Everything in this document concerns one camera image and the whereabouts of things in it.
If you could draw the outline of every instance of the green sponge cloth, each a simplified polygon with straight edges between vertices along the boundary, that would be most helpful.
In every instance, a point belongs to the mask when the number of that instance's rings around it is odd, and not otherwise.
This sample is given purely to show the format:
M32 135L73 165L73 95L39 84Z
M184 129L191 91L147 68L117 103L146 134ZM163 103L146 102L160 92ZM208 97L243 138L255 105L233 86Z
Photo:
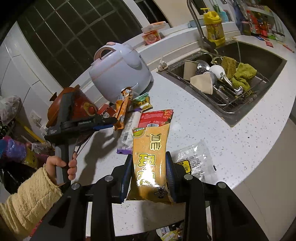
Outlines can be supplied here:
M236 60L227 56L223 56L221 65L225 70L227 78L231 79L236 72Z
M238 89L241 86L243 88L244 92L248 91L251 88L249 83L243 78L240 78L240 80L236 80L233 77L233 78L231 78L231 82L232 82L232 85L235 89Z
M239 66L237 67L237 71L234 74L235 79L239 80L240 78L243 78L245 80L252 79L257 73L257 70L254 69L249 64L243 64L239 63Z

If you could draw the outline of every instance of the kitchen faucet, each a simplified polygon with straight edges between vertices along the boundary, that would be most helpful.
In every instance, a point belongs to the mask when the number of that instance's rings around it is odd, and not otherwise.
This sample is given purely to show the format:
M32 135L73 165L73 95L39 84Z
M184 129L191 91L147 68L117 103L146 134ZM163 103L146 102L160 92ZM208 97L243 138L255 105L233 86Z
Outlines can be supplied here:
M198 33L200 35L200 38L199 38L199 41L198 41L200 47L203 48L203 49L205 49L205 50L207 50L207 51L209 51L210 53L216 54L216 52L214 50L216 48L216 44L213 43L213 42L210 42L205 37L205 35L203 34L203 31L202 31L202 27L200 25L200 22L198 21L198 18L196 16L196 13L195 13L195 11L194 11L194 9L192 7L192 0L187 0L187 7L189 8L189 11L190 11L190 13L191 13L191 15L193 17L193 20L194 20L194 22L196 24Z

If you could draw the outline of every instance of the yellow bottle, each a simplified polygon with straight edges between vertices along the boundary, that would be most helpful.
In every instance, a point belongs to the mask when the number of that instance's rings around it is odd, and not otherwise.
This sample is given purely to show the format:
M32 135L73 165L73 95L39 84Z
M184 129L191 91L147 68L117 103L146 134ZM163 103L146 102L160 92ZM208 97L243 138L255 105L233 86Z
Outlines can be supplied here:
M225 43L225 36L222 27L222 20L215 11L208 11L209 8L201 8L204 10L204 22L207 27L207 38L211 42L214 42L216 46Z

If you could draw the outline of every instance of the wall socket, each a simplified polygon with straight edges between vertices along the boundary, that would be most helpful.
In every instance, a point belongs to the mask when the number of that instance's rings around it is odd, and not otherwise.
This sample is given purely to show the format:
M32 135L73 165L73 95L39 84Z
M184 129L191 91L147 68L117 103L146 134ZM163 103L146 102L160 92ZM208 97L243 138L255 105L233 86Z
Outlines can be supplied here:
M29 121L32 122L33 124L35 124L38 127L41 126L41 124L40 124L41 117L34 110L31 111Z

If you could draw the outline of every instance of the dish drying rack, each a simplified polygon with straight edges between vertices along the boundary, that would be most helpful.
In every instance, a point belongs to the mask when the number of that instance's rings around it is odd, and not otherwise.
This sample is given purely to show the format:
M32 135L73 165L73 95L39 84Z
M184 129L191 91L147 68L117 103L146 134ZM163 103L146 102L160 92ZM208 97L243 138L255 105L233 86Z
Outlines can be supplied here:
M250 85L250 89L243 92L239 96L236 96L233 93L233 90L230 86L225 83L223 80L217 79L218 84L221 86L220 89L231 99L231 102L225 103L225 101L213 91L212 95L205 94L201 92L199 89L195 88L193 85L190 84L189 81L183 79L184 74L184 62L185 60L196 61L196 60L204 60L210 66L212 65L221 65L223 56L206 53L206 52L197 52L196 54L180 60L173 65L168 66L166 69L167 73L176 79L182 81L194 91L198 92L204 99L211 102L219 111L226 113L226 114L234 114L238 112L244 105L248 104L249 102L253 101L257 98L257 95L263 91L264 89L268 88L270 85L269 80L260 74L258 71L256 75L248 81Z

